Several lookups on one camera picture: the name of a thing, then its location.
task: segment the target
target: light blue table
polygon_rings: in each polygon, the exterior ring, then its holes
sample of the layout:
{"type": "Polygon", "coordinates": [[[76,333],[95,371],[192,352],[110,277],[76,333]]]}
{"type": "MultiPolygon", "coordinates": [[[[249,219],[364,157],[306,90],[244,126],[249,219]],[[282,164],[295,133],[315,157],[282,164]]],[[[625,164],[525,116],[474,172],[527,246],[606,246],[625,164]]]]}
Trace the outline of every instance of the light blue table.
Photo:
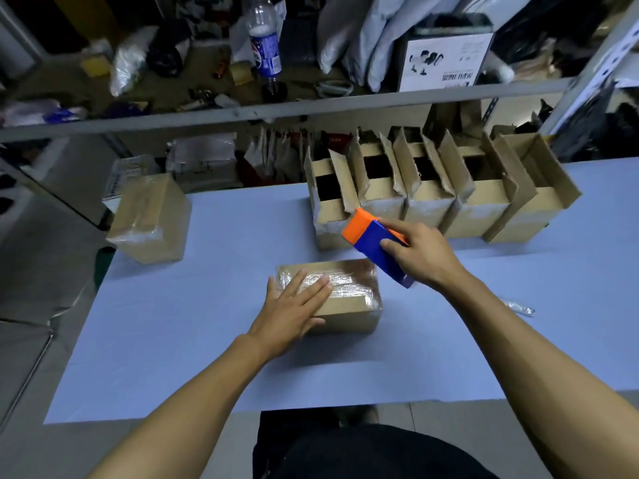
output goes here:
{"type": "MultiPolygon", "coordinates": [[[[527,244],[455,241],[499,297],[616,390],[639,388],[639,159],[575,163],[584,196],[527,244]]],[[[117,253],[45,423],[140,418],[249,329],[277,265],[320,253],[306,185],[192,195],[185,258],[143,267],[117,253]]],[[[453,309],[420,285],[379,278],[369,336],[305,338],[266,366],[239,410],[503,397],[453,309]]]]}

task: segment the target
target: metal shelf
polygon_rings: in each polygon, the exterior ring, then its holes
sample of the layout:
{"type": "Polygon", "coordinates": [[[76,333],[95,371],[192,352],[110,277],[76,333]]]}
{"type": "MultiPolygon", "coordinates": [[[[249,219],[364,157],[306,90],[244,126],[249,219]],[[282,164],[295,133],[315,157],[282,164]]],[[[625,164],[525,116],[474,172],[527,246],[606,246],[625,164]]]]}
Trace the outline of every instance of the metal shelf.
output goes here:
{"type": "Polygon", "coordinates": [[[0,142],[26,141],[78,134],[120,133],[149,129],[183,128],[255,119],[275,119],[301,115],[379,109],[416,104],[517,97],[521,95],[565,92],[575,79],[554,79],[539,82],[513,82],[469,87],[452,87],[415,92],[356,95],[334,99],[305,100],[282,104],[260,104],[233,109],[210,109],[196,112],[166,113],[123,119],[93,119],[49,126],[20,126],[0,129],[0,142]]]}

